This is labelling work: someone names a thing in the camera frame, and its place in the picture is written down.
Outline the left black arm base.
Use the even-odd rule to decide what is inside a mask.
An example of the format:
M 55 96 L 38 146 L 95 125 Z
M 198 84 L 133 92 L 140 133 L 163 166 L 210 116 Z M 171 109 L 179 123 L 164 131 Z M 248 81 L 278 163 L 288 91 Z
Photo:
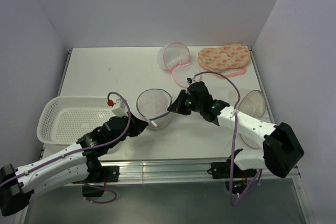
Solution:
M 82 186 L 82 196 L 85 200 L 96 204 L 107 204 L 117 199 L 117 193 L 112 189 L 108 189 L 108 184 L 118 182 L 119 174 L 119 166 L 103 166 L 95 178 L 87 178 L 84 183 L 75 182 L 75 184 Z M 112 198 L 103 200 L 102 197 L 105 193 L 110 193 Z

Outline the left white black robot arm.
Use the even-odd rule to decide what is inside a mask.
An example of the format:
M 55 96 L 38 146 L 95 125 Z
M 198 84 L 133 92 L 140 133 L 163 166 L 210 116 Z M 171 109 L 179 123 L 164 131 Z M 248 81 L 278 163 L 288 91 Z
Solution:
M 98 158 L 127 137 L 140 135 L 148 122 L 134 115 L 114 116 L 64 150 L 29 165 L 1 168 L 1 214 L 10 216 L 34 198 L 68 183 L 93 183 L 102 176 Z

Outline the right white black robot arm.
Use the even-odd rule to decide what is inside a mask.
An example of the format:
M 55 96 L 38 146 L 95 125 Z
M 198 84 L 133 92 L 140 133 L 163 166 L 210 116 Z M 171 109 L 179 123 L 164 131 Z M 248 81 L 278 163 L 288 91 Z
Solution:
M 227 159 L 228 173 L 234 177 L 246 170 L 267 169 L 285 178 L 304 155 L 290 125 L 258 120 L 225 101 L 213 99 L 202 81 L 182 89 L 167 110 L 181 115 L 197 112 L 205 121 L 234 130 L 256 143 L 256 148 L 235 150 Z

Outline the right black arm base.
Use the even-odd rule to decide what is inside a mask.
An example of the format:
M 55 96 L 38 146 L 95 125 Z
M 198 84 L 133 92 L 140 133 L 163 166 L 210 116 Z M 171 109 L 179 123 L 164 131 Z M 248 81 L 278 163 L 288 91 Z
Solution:
M 212 179 L 229 179 L 230 177 L 230 158 L 225 162 L 212 162 L 207 173 L 212 176 Z M 233 179 L 233 194 L 241 194 L 248 185 L 248 179 L 253 178 L 257 174 L 256 169 L 241 170 L 234 164 Z

